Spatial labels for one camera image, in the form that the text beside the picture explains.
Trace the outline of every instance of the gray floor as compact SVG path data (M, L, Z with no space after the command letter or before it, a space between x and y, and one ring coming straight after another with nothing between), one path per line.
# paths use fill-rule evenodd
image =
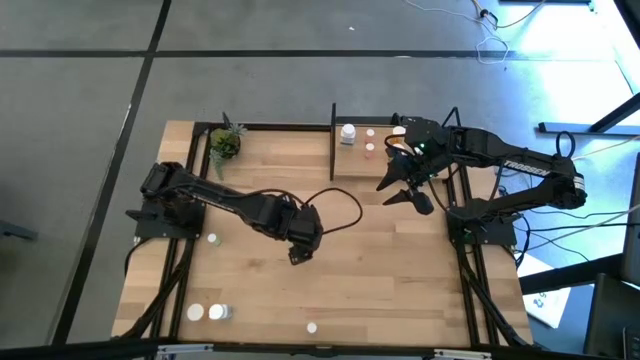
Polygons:
M43 3L0 1L0 49L145 49L161 5L150 0ZM502 22L530 9L483 3ZM425 6L475 11L466 0ZM473 50L483 39L475 24L444 15L423 13L401 0L175 1L160 48ZM569 17L571 27L566 26ZM538 122L593 122L631 96L595 17L586 7L545 5L524 28L503 33L513 49L564 61L487 66L470 59L156 59L70 341L110 334L134 229L124 211L139 206L138 188L156 157L166 120L218 121L224 110L238 122L327 123L334 101L343 115L398 111L442 119L458 106L465 125L552 153L554 137L535 133ZM34 243L0 241L0 347L46 341L140 65L140 59L0 60L0 218L41 234ZM638 116L629 119L638 121ZM618 141L579 137L576 153ZM628 207L639 150L632 143L578 163L589 199L577 213ZM515 191L526 180L508 178L504 185ZM560 216L527 217L538 228L579 223ZM621 249L622 229L587 234L562 245L590 259ZM582 261L552 246L531 254L555 267ZM588 308L586 292L572 295L572 309ZM580 351L584 316L565 313L557 332L532 320L534 336L558 350Z

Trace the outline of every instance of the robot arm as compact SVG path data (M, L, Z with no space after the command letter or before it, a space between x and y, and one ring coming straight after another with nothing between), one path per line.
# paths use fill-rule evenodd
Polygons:
M187 172L179 163L154 164L140 188L145 201L157 202L165 219L185 224L191 215L181 208L192 201L202 201L238 215L254 230L276 240L293 244L289 260L293 265L310 260L320 246L323 228L313 205L298 205L288 194L243 194L228 187L203 180Z
M584 178L569 157L509 145L482 129L442 127L435 121L417 117L402 117L401 122L407 129L404 141L413 152L398 150L387 143L387 152L393 159L377 190L398 180L405 181L409 190L401 191L395 199L389 199L388 204L411 201L419 212L430 213L433 206L417 189L453 163L480 168L500 166L544 178L537 187L490 203L472 199L465 207L452 208L451 212L460 218L472 218L473 214L479 213L489 217L498 213L513 214L546 205L575 209L585 202Z

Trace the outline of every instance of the wooden table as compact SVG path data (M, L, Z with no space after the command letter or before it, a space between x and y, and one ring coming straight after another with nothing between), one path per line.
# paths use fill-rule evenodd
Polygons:
M168 122L158 161L184 164L193 126L187 121ZM287 243L254 232L235 215L208 207L203 238L195 245L180 340L469 346L458 265L444 213L436 208L423 216L410 204L382 206L400 185L376 192L379 178L341 176L330 182L329 136L328 132L249 131L240 154L224 165L222 183L243 192L281 188L302 199L338 186L360 200L362 221L325 236L313 260L292 266ZM199 169L202 158L200 151L194 169ZM495 181L492 170L469 169L469 175L474 195L487 197ZM212 169L208 179L219 181ZM444 185L435 185L446 201ZM322 195L314 204L325 229L350 222L358 214L352 201L340 193ZM222 240L219 247L206 241L209 233ZM155 296L167 243L167 239L150 241L133 255L113 335L128 330ZM520 336L531 341L512 258L497 246L483 249L492 298ZM167 304L161 334L168 333L172 301ZM191 322L186 308L192 303L205 309L214 303L229 304L233 317L212 321L205 315ZM477 299L475 309L480 337L486 342ZM306 331L311 321L318 324L314 335Z

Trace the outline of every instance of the potted plant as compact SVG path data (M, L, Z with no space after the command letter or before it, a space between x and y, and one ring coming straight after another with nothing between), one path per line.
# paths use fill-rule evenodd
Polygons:
M231 123L227 114L222 113L222 119L224 128L215 129L209 135L211 137L211 163L220 180L224 180L222 165L240 152L242 144L240 138L247 133L244 125Z

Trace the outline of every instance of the black cable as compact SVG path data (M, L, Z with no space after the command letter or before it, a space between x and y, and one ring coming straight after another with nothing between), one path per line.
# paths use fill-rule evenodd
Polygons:
M136 320L131 329L122 334L122 338L139 338L144 334L145 330L151 323L151 320L155 317L158 311L160 311L162 305L164 305L165 301L173 291L173 288L180 281L180 279L184 277L187 269L187 253L187 251L184 251L182 253L182 257L178 262L178 265L176 265L173 272L171 272L171 275L169 276L167 282L160 287L156 297L151 301L147 309L138 318L138 320Z
M127 276L127 273L129 272L129 261L131 260L131 255L133 255L136 249L144 245L149 240L151 240L151 238L140 239L140 241L138 241L138 243L129 250L127 257L124 259L124 276Z
M522 232L526 232L526 230L524 230L524 229L520 229L520 228L515 227L515 226L514 226L514 228L515 228L516 230L519 230L519 231L522 231ZM530 247L530 248L528 249L528 251L535 250L535 249L538 249L538 248L541 248L541 247L543 247L543 246L547 246L547 245L551 244L551 245L553 245L553 246L555 246L555 247L557 247L557 248L559 248L559 249L561 249L561 250L564 250L564 251L567 251L567 252L570 252L570 253L574 253L574 254L576 254L576 255L579 255L579 256L581 256L585 261L587 261L587 262L588 262L588 261L590 261L590 260L589 260L589 258L587 258L586 256L584 256L584 254L583 254L583 253L581 253L581 252L579 252L579 251L576 251L576 250L568 249L568 248L566 248L566 247L563 247L563 246L561 246L561 245L556 244L556 243L555 243L555 242L556 242L556 240L546 238L546 237L544 237L544 236L542 236L542 235L539 235L539 234L536 234L536 233L532 233L532 235L535 235L535 236L537 236L537 237L539 237L539 238L545 239L546 241L545 241L544 243L542 243L542 244L539 244L539 245L536 245L536 246L532 246L532 247Z
M164 192L167 192L169 190L174 190L174 189L180 189L180 188L189 188L189 187L195 187L195 188L199 188L199 189L204 189L204 190L209 190L206 186L204 185L200 185L200 184L178 184L178 185L174 185L174 186L169 186L164 188L160 193L158 194L154 194L155 196L158 196ZM270 192L274 192L274 193L279 193L282 195L287 195L289 197L291 197L292 199L296 200L298 203L303 204L304 201L302 201L302 199L300 199L299 197L297 197L296 195L286 191L286 190L282 190L282 189L261 189L261 190L256 190L256 191L252 191L246 194L238 194L238 195L234 195L234 194L217 194L221 197L226 197L226 198L234 198L234 199L240 199L240 198L246 198L249 196L254 196L254 195L260 195L260 194L264 194L264 193L270 193Z
M404 149L404 147L401 147L401 148L400 148L400 147L397 147L397 146L393 146L393 144L389 144L389 142L388 142L388 140L389 140L389 139L393 139L393 138L400 138L400 137L401 137L401 138L403 138L403 137L404 137L404 134L389 135L389 136L387 136L387 137L385 137L385 138L384 138L384 144L385 144L388 148L392 148L392 149L395 149L395 150L397 150L397 151L399 151L399 152L403 152L403 153L405 153L405 154L407 154L407 155L409 155L409 156L415 156L415 154L413 154L413 153L411 153L411 152L409 152L409 151L405 150L405 149Z
M560 138L562 137L562 135L567 135L567 137L569 137L569 141L571 142L571 150L569 151L569 155L567 156L562 156L562 152L560 151ZM576 138L574 138L573 135L571 135L571 133L568 131L559 132L558 136L556 136L556 155L561 157L571 158L575 151L576 151Z
M524 248L522 249L522 253L516 259L516 270L520 267L520 265L522 265L522 262L524 261L524 255L529 250L529 240L531 239L531 224L529 224L529 220L527 220L524 215L522 215L522 220L524 220L525 224L527 224L527 231L525 232L527 234L527 238L524 241Z
M326 192L329 192L329 191L338 191L338 192L341 192L341 193L343 193L343 194L347 195L347 196L348 196L348 197L350 197L351 199L353 199L353 201L356 203L356 205L358 205L358 209L360 210L360 215L358 215L358 218L357 218L355 221L352 221L352 222L350 222L350 223L349 223L349 224L347 224L347 225L342 225L342 226L335 227L335 228L333 228L333 229L325 230L325 231L322 233L322 235L327 235L327 234L330 234L330 233L332 233L332 232L334 232L334 231L343 230L343 229L346 229L346 228L348 228L348 227L351 227L351 226L353 226L353 225L355 225L355 224L359 223L359 222L360 222L360 220L362 219L362 215L364 214L364 212L363 212L363 210L362 210L362 205L360 205L360 202L358 201L358 199L356 199L356 197L355 197L355 196L351 195L349 192L347 192L347 191L345 191L345 190L342 190L342 189L340 189L340 188L335 188L335 187L333 187L333 188L326 188L326 189L324 189L324 190L320 190L320 191L318 191L317 193L315 193L315 194L311 195L311 197L310 197L310 198L308 198L308 199L307 199L307 201L305 201L303 204L304 204L304 205L309 205L309 203L311 202L311 200L313 200L313 199L315 199L316 197L318 197L319 195L322 195L322 194L324 194L324 193L326 193Z
M554 230L565 230L565 229L582 229L582 228L599 228L599 227L609 227L609 226L638 226L640 223L607 223L607 224L591 224L591 225L569 225L569 226L558 226L554 228L546 228L546 229L533 229L533 232L545 232L545 231L554 231Z
M505 156L504 159L502 159L502 162L500 163L500 167L498 169L498 176L496 177L496 182L493 185L493 190L491 191L491 195L489 196L489 200L487 200L487 205L485 206L485 208L480 212L480 214L476 214L470 217L463 217L460 216L456 213L451 212L449 209L447 209L444 204L442 203L442 200L440 200L440 198L438 197L438 194L436 193L436 189L433 187L433 183L431 182L431 178L429 178L427 180L427 183L429 184L429 188L431 189L431 192L433 193L433 198L436 200L436 202L438 203L438 206L440 206L440 208L442 208L442 210L444 210L445 213L452 215L453 217L462 220L462 221L468 221L468 220L475 220L475 219L479 219L480 217L482 217L484 214L487 213L487 211L489 210L489 208L491 207L491 202L493 202L493 200L496 197L496 193L498 192L498 187L500 187L500 175L502 174L502 170L504 170L504 164L507 161L507 158L509 156Z

